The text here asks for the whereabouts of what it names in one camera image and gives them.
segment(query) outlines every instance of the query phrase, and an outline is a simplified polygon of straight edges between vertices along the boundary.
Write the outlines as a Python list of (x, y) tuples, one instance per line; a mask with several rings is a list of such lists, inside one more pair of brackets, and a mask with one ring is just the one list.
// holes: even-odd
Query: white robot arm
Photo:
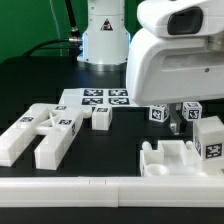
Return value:
[(126, 75), (137, 104), (223, 98), (223, 6), (223, 0), (146, 0), (139, 5), (143, 29), (131, 43)]

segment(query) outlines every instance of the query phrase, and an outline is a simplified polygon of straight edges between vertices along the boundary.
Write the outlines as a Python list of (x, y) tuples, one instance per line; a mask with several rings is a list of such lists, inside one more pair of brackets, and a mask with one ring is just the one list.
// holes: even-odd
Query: cable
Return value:
[(57, 31), (57, 36), (58, 36), (58, 39), (61, 39), (61, 32), (60, 32), (60, 28), (59, 28), (59, 25), (58, 25), (58, 20), (57, 20), (57, 16), (56, 16), (56, 13), (55, 13), (53, 0), (49, 0), (49, 2), (50, 2), (50, 6), (51, 6), (51, 12), (52, 12), (52, 16), (53, 16), (53, 19), (54, 19), (56, 31)]
[(75, 36), (78, 33), (78, 28), (77, 28), (77, 24), (75, 21), (75, 16), (74, 16), (71, 0), (65, 0), (65, 6), (67, 9), (68, 18), (70, 21), (71, 34), (72, 34), (72, 36)]
[(24, 57), (29, 57), (34, 51), (39, 50), (39, 49), (43, 49), (42, 47), (50, 45), (50, 44), (57, 44), (57, 43), (69, 43), (69, 39), (57, 39), (57, 40), (51, 40), (51, 41), (47, 41), (41, 44), (36, 45), (35, 47), (33, 47), (32, 49), (30, 49), (29, 51), (25, 52), (23, 54)]

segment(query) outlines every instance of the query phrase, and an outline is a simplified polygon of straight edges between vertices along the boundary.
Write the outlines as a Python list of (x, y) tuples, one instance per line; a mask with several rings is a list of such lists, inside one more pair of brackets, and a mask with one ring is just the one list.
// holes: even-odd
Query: marker cube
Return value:
[(182, 115), (187, 121), (201, 119), (202, 106), (199, 102), (184, 102)]
[(164, 122), (169, 117), (166, 105), (152, 105), (149, 107), (149, 120)]
[(107, 131), (112, 120), (112, 106), (98, 104), (92, 114), (92, 129)]

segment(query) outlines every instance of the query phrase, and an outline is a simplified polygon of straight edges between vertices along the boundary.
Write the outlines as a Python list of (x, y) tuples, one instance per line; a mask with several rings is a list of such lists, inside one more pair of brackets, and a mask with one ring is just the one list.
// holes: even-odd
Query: green wall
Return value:
[[(126, 27), (134, 33), (139, 24), (136, 8), (142, 0), (125, 0)], [(61, 37), (70, 36), (69, 20), (64, 0), (54, 0)], [(87, 0), (73, 0), (77, 23), (81, 32), (87, 26)], [(0, 0), (0, 62), (20, 56), (35, 45), (57, 39), (56, 27), (49, 0)], [(59, 55), (59, 51), (38, 51), (35, 55)]]

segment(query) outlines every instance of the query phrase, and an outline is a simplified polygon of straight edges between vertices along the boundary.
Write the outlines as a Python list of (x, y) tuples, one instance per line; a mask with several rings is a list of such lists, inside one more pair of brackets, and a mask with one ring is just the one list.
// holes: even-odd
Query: black table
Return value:
[[(32, 104), (57, 104), (64, 89), (125, 88), (125, 71), (94, 72), (72, 64), (69, 57), (11, 58), (0, 65), (0, 133)], [(222, 100), (203, 102), (203, 116), (223, 120)], [(173, 136), (169, 121), (149, 121), (147, 108), (113, 108), (108, 132), (93, 131), (85, 119), (56, 171), (37, 170), (37, 136), (12, 168), (0, 167), (0, 177), (139, 176), (139, 150), (144, 141), (192, 140)], [(0, 208), (0, 223), (221, 223), (224, 209), (211, 208)]]

